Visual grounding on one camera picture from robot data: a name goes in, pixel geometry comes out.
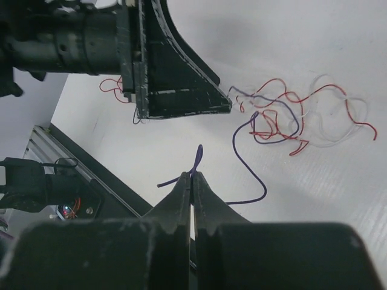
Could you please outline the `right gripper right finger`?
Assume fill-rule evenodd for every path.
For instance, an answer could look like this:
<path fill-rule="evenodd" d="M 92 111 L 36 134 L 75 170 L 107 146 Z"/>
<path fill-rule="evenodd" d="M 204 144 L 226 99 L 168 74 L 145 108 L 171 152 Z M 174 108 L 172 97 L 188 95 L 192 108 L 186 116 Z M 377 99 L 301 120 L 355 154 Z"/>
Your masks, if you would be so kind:
<path fill-rule="evenodd" d="M 200 289 L 382 289 L 360 236 L 336 222 L 250 222 L 191 181 Z"/>

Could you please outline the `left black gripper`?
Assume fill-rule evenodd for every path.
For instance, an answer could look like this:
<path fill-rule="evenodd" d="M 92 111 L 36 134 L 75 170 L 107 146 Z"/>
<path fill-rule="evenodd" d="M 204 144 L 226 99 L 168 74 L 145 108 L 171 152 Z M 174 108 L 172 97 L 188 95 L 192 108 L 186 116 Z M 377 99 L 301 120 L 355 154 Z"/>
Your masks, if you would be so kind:
<path fill-rule="evenodd" d="M 122 6 L 97 8 L 82 1 L 1 1 L 1 96 L 24 93 L 15 69 L 40 82 L 48 73 L 121 72 L 123 95 L 135 103 L 141 4 L 122 1 Z"/>

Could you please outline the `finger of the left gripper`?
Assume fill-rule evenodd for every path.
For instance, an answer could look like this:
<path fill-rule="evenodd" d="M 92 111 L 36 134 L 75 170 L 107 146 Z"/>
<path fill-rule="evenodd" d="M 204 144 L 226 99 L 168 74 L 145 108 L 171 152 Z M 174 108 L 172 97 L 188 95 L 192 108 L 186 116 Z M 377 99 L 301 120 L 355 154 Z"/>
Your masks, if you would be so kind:
<path fill-rule="evenodd" d="M 220 78 L 181 37 L 166 1 L 139 1 L 138 28 L 139 118 L 230 113 L 232 102 L 220 89 Z"/>

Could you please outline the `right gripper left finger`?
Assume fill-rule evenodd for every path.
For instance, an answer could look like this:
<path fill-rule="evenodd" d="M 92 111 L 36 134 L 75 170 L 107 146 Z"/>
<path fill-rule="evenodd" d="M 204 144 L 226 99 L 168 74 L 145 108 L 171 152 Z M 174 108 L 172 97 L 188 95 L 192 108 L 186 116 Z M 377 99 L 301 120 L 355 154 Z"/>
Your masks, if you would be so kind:
<path fill-rule="evenodd" d="M 6 252 L 2 289 L 187 289 L 190 177 L 141 218 L 45 222 Z"/>

